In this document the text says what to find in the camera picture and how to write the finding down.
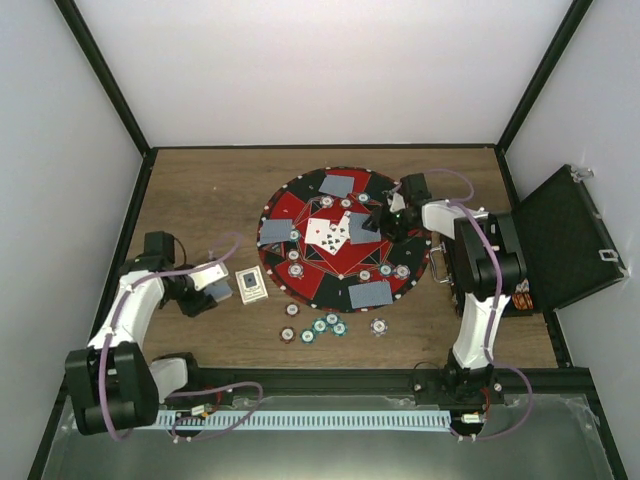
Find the blue card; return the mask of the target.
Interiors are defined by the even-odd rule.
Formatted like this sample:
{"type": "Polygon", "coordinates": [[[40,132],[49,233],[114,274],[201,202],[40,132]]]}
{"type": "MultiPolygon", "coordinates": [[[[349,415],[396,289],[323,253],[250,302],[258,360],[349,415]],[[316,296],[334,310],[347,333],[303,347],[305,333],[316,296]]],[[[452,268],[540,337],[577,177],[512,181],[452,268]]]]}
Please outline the blue card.
{"type": "Polygon", "coordinates": [[[338,198],[346,198],[353,192],[355,179],[352,176],[326,175],[322,181],[319,192],[338,198]]]}
{"type": "Polygon", "coordinates": [[[259,244],[287,242],[291,238],[293,221],[291,219],[266,219],[259,231],[259,244]]]}
{"type": "Polygon", "coordinates": [[[352,245],[376,243],[381,241],[378,230],[371,231],[364,227],[370,219],[369,214],[352,212],[349,216],[349,240],[352,245]]]}
{"type": "Polygon", "coordinates": [[[387,281],[361,283],[348,287],[353,309],[381,307],[394,301],[391,285],[387,281]]]}

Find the red poker chip stack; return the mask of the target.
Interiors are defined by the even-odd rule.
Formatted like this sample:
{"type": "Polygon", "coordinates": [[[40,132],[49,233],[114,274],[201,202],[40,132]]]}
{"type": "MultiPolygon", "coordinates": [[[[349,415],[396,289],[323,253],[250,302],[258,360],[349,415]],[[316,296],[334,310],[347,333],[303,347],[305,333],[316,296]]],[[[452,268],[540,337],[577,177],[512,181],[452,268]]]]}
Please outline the red poker chip stack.
{"type": "Polygon", "coordinates": [[[297,333],[292,327],[285,326],[279,332],[279,339],[285,344],[290,344],[291,342],[295,341],[296,338],[297,333]]]}

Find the blue white chip seat two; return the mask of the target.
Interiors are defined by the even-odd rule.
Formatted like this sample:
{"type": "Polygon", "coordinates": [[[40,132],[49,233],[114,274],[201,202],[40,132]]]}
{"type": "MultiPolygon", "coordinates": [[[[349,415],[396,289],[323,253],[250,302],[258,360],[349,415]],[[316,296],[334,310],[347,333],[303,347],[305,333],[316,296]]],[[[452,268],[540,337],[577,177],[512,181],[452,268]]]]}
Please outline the blue white chip seat two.
{"type": "Polygon", "coordinates": [[[304,267],[299,263],[291,263],[288,266],[287,272],[292,278],[302,278],[304,276],[304,267]]]}

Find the red 100 chip off mat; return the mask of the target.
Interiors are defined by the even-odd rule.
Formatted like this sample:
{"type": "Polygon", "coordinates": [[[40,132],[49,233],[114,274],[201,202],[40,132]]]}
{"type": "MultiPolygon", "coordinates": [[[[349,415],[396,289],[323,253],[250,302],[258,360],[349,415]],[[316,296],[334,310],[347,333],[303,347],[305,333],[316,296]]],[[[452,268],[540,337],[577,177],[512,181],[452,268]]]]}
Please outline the red 100 chip off mat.
{"type": "Polygon", "coordinates": [[[285,313],[290,317],[295,317],[300,312],[300,307],[296,303],[290,303],[285,308],[285,313]]]}

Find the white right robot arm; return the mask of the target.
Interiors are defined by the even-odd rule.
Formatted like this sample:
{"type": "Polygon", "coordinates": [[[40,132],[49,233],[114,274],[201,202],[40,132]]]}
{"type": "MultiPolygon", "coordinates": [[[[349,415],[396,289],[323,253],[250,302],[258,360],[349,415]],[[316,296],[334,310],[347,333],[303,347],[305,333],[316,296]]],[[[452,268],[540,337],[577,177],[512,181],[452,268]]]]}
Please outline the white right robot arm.
{"type": "Polygon", "coordinates": [[[503,312],[527,268],[512,216],[470,210],[462,199],[435,200],[422,173],[403,177],[363,222],[398,243],[416,229],[450,240],[454,284],[464,293],[458,337],[440,371],[447,396],[465,403],[489,386],[503,312]]]}

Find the blue white chip top seat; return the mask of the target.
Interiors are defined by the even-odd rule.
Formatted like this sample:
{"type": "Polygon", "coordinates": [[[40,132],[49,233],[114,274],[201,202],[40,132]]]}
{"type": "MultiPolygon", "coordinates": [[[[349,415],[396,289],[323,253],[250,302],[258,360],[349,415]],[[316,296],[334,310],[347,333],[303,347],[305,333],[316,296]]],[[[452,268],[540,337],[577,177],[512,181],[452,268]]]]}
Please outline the blue white chip top seat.
{"type": "Polygon", "coordinates": [[[323,196],[320,204],[322,208],[331,208],[334,205],[334,198],[331,196],[323,196]]]}

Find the blue backed card deck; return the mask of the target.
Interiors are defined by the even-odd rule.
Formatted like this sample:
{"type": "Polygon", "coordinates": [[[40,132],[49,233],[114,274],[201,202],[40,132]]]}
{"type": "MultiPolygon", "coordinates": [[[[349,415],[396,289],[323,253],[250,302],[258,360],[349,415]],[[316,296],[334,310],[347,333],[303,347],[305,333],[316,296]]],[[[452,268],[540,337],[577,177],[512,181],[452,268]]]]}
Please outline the blue backed card deck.
{"type": "Polygon", "coordinates": [[[233,295],[233,290],[228,283],[215,283],[206,287],[205,292],[210,295],[216,303],[229,299],[233,295]]]}

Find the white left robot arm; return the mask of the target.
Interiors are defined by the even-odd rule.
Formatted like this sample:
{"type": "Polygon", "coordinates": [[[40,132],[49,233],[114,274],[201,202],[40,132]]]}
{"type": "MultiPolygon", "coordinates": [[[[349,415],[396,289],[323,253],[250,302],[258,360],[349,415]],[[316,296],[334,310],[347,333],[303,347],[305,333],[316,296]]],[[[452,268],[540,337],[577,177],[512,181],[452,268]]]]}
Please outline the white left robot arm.
{"type": "Polygon", "coordinates": [[[165,231],[149,232],[142,252],[119,270],[117,292],[106,318],[83,349],[65,360],[65,379],[78,431],[124,439],[151,425],[171,395],[184,404],[204,392],[190,353],[168,354],[152,362],[143,343],[153,314],[170,302],[194,318],[217,307],[231,290],[223,257],[177,264],[179,242],[165,231]]]}

